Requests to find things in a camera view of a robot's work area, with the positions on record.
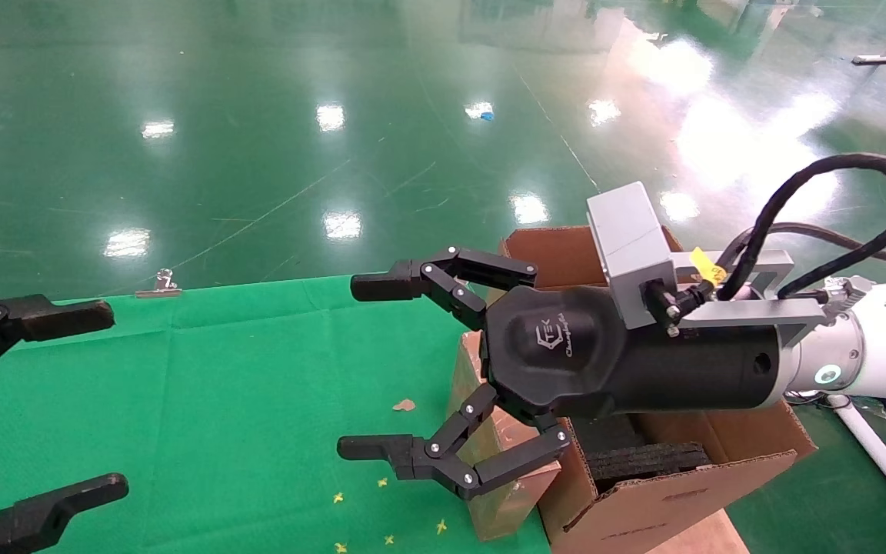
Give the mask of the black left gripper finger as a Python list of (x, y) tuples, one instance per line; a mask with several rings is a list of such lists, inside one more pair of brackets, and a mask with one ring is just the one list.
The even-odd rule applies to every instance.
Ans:
[(20, 342), (45, 342), (111, 329), (108, 302), (56, 305), (44, 295), (0, 299), (0, 358)]
[(125, 498), (128, 480), (109, 473), (0, 509), (0, 553), (35, 553), (59, 543), (74, 516)]

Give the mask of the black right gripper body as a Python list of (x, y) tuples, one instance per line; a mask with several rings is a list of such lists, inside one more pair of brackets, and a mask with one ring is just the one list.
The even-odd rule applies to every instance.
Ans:
[(482, 343), (499, 406), (522, 422), (756, 408), (780, 361), (772, 325), (627, 329), (594, 286), (513, 288), (486, 309)]

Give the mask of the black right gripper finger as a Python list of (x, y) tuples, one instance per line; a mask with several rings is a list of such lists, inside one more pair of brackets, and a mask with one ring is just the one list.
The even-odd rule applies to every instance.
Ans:
[(570, 445), (569, 432), (551, 414), (538, 418), (537, 437), (475, 464), (458, 450), (492, 415), (502, 400), (482, 383), (429, 439), (407, 434), (348, 436), (338, 439), (342, 459), (384, 460), (398, 480), (434, 480), (463, 500), (471, 500), (555, 462)]
[(538, 267), (482, 250), (450, 246), (426, 259), (401, 259), (385, 272), (355, 274), (351, 297), (358, 302), (409, 301), (425, 297), (471, 331), (485, 329), (488, 303), (470, 284), (510, 291), (534, 287)]

